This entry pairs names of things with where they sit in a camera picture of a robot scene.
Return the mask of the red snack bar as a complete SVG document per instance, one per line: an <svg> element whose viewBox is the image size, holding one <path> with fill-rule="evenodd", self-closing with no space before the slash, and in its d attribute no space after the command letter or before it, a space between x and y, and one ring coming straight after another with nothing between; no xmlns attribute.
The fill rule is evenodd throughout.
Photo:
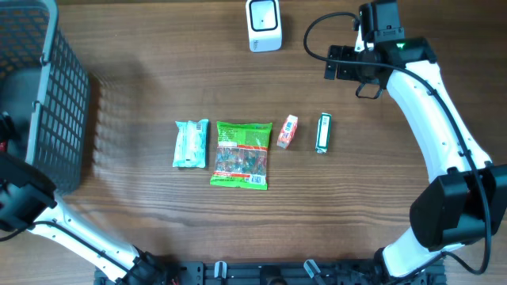
<svg viewBox="0 0 507 285"><path fill-rule="evenodd" d="M0 142L0 151L6 152L6 148L7 148L7 141Z"/></svg>

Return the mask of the light blue white packet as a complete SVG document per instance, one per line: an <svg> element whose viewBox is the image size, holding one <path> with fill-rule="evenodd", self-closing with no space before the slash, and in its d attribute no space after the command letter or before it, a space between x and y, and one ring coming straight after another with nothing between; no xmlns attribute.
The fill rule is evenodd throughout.
<svg viewBox="0 0 507 285"><path fill-rule="evenodd" d="M176 121L178 133L175 144L173 167L205 168L208 141L208 119Z"/></svg>

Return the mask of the small orange white packet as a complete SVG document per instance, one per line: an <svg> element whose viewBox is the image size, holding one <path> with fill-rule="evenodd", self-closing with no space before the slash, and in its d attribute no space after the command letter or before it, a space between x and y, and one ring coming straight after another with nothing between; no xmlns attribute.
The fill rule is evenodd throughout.
<svg viewBox="0 0 507 285"><path fill-rule="evenodd" d="M284 121L283 127L280 130L280 134L278 136L276 144L279 147L287 149L295 136L297 126L298 126L298 117L289 115L287 119Z"/></svg>

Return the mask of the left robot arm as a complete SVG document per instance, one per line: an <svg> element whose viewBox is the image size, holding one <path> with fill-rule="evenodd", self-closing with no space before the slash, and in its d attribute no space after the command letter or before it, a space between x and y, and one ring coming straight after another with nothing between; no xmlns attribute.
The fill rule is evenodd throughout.
<svg viewBox="0 0 507 285"><path fill-rule="evenodd" d="M25 159L1 152L1 230L10 232L1 240L28 231L75 252L116 284L165 282L164 265L154 256L110 237L64 203L52 182L56 175L35 161L38 142L29 141Z"/></svg>

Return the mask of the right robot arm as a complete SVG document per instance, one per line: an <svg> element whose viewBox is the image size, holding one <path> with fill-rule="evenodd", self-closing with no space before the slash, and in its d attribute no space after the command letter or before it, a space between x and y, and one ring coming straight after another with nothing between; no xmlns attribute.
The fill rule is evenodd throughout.
<svg viewBox="0 0 507 285"><path fill-rule="evenodd" d="M328 79L376 85L406 117L419 145L428 187L410 207L410 228L378 251L387 283L427 274L444 257L484 244L482 274L506 210L506 167L495 165L462 121L444 87L436 53L422 37L408 38L395 1L374 1L353 15L354 46L332 46Z"/></svg>

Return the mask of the green white boxed item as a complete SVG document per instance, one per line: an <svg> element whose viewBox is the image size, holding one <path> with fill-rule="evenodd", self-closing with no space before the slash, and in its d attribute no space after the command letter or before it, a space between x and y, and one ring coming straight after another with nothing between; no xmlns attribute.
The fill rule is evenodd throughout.
<svg viewBox="0 0 507 285"><path fill-rule="evenodd" d="M318 120L318 130L315 142L315 151L318 154L325 154L329 148L330 125L332 116L323 112Z"/></svg>

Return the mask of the green candy bag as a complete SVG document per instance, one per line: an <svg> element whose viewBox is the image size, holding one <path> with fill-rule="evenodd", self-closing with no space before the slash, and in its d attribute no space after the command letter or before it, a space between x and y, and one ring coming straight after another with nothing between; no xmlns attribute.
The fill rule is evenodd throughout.
<svg viewBox="0 0 507 285"><path fill-rule="evenodd" d="M210 185L266 191L273 124L219 121L216 126L215 170Z"/></svg>

